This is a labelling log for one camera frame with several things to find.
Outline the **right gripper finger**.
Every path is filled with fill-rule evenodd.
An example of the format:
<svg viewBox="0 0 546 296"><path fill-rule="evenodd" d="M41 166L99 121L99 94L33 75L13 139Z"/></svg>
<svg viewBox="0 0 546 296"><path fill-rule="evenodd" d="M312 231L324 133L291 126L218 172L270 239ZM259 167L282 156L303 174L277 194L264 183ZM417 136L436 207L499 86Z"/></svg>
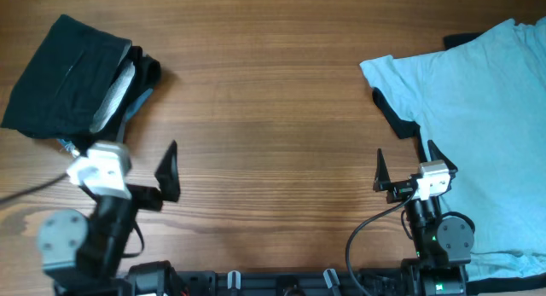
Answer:
<svg viewBox="0 0 546 296"><path fill-rule="evenodd" d="M430 157L431 157L431 160L432 161L436 161L436 160L442 160L448 170L449 170L449 174L451 175L456 175L458 173L458 168L457 166L452 162L450 161L440 150L439 148L437 147L437 145L433 142L433 140L428 140L427 141L427 146L428 146L428 150L429 150L429 153L430 153Z"/></svg>
<svg viewBox="0 0 546 296"><path fill-rule="evenodd" d="M387 191L391 187L391 184L391 179L386 167L382 149L378 148L376 154L376 170L373 190L375 192Z"/></svg>

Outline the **black shorts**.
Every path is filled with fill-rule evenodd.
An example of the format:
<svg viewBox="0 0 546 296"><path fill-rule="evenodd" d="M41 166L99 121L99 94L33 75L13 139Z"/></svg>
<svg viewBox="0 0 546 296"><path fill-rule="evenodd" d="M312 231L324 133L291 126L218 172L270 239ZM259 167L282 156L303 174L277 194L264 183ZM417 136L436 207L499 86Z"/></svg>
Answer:
<svg viewBox="0 0 546 296"><path fill-rule="evenodd" d="M12 89L1 126L35 139L89 139L161 79L142 48L61 15Z"/></svg>

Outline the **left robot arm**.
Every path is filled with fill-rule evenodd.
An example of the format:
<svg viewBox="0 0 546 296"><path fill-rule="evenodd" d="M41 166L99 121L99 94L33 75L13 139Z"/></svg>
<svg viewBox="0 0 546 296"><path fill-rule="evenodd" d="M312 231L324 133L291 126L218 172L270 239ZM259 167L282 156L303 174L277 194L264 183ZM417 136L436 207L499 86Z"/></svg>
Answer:
<svg viewBox="0 0 546 296"><path fill-rule="evenodd" d="M154 176L155 187L128 184L128 148L122 143L96 142L67 168L70 183L95 203L86 217L66 209L48 217L38 233L42 270L57 295L136 295L133 279L117 275L131 233L141 230L141 210L161 211L165 202L178 201L181 189L177 143L171 142Z"/></svg>

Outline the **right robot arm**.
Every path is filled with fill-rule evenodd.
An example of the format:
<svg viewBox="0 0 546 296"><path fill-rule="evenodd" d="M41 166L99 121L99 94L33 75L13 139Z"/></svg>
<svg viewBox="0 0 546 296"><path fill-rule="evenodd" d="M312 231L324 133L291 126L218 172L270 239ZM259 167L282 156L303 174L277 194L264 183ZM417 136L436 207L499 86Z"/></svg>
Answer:
<svg viewBox="0 0 546 296"><path fill-rule="evenodd" d="M404 209L415 247L415 258L401 262L400 273L407 295L465 295L475 224L459 212L441 210L440 197L451 190L458 173L433 141L427 146L431 159L419 164L405 181L390 179L382 151L377 151L373 190L386 192L386 202Z"/></svg>

